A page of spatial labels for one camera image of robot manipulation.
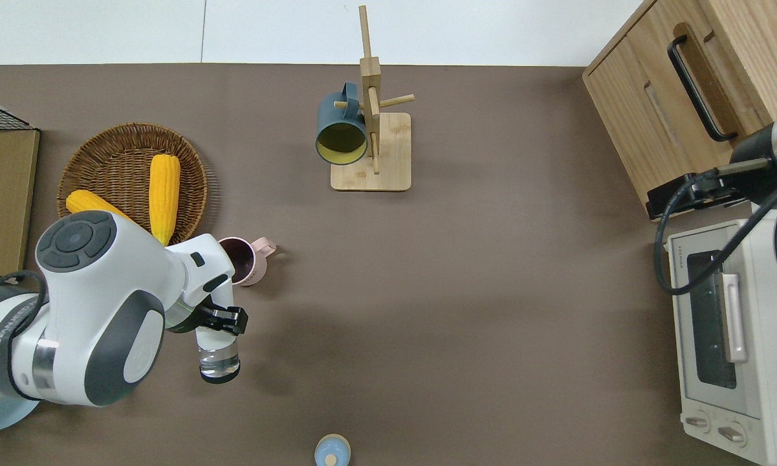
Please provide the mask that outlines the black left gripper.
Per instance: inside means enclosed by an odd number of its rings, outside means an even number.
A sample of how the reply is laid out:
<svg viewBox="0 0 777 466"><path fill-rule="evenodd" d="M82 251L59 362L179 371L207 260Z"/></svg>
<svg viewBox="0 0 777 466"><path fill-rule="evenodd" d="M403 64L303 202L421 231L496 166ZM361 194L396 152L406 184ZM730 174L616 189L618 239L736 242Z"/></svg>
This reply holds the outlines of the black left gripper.
<svg viewBox="0 0 777 466"><path fill-rule="evenodd" d="M243 335L246 331L248 315L242 307L228 306L221 309L216 305L199 305L179 324L169 327L172 333L187 333L198 327L207 327L215 331L228 331L232 335Z"/></svg>

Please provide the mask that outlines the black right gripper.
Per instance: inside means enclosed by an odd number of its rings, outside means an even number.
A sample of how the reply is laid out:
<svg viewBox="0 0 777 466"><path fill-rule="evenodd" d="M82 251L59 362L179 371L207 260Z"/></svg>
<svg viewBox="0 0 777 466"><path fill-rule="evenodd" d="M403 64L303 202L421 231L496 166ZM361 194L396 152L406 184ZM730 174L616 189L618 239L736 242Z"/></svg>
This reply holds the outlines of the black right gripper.
<svg viewBox="0 0 777 466"><path fill-rule="evenodd" d="M699 175L681 175L646 192L646 215L650 221L659 221L670 198L684 183L691 180L689 209L713 206L731 206L747 200L745 195L728 186L723 179L701 178Z"/></svg>

